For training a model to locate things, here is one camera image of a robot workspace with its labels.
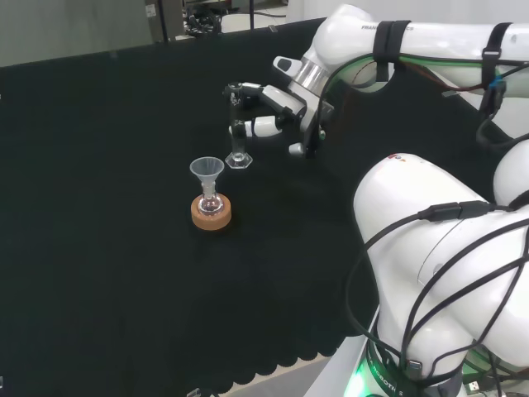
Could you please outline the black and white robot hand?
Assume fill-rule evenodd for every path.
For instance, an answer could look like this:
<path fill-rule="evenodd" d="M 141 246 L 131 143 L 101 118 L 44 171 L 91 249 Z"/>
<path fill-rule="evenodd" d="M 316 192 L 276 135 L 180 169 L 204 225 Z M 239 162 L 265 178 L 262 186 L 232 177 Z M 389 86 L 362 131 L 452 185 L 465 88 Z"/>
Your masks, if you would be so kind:
<path fill-rule="evenodd" d="M 322 123 L 334 113 L 334 107 L 299 86 L 292 93 L 273 85 L 229 83 L 223 97 L 230 107 L 230 133 L 233 137 L 269 138 L 277 136 L 287 125 L 300 133 L 300 142 L 288 148 L 292 156 L 311 158 L 324 138 Z M 244 111 L 254 105 L 266 105 L 274 114 L 246 121 Z"/>

